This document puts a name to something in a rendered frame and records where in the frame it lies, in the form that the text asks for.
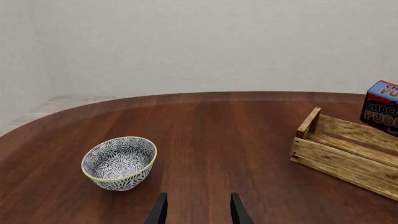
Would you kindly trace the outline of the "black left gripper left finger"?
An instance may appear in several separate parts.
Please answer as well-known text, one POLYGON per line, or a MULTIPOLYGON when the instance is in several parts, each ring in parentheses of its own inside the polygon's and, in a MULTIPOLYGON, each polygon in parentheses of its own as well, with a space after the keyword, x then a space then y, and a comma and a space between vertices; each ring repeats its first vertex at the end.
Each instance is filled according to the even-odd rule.
POLYGON ((166 224, 168 210, 167 194, 162 192, 144 224, 166 224))

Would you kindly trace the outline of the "chocolate pudding box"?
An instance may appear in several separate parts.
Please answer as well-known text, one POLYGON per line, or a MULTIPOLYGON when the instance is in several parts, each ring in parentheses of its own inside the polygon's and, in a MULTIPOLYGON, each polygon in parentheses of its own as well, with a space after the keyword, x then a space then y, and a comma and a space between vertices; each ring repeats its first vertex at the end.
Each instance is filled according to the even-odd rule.
POLYGON ((360 120, 398 137, 398 85, 380 80, 368 89, 360 120))

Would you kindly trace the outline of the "black and white patterned bowl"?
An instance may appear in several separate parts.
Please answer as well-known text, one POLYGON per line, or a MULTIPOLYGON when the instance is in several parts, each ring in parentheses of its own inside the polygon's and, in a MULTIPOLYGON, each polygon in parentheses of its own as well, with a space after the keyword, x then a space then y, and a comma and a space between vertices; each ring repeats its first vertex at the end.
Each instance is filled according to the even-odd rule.
POLYGON ((87 152, 81 170, 100 188, 123 192, 131 190, 149 175, 156 157, 157 147, 148 139, 114 138, 87 152))

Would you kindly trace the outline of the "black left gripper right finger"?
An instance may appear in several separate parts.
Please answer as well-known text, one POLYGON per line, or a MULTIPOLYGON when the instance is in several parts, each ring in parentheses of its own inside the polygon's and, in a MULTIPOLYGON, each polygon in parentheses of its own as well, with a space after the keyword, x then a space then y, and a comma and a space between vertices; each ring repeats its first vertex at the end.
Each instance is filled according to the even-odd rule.
POLYGON ((232 224, 254 224, 236 192, 231 194, 230 210, 232 224))

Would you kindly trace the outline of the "wooden slat tray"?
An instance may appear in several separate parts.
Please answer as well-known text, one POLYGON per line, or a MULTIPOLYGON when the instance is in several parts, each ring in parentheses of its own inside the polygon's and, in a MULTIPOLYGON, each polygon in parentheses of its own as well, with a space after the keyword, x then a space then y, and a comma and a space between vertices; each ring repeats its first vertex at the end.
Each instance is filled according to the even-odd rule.
POLYGON ((298 127, 290 160, 398 201, 398 139, 320 112, 298 127))

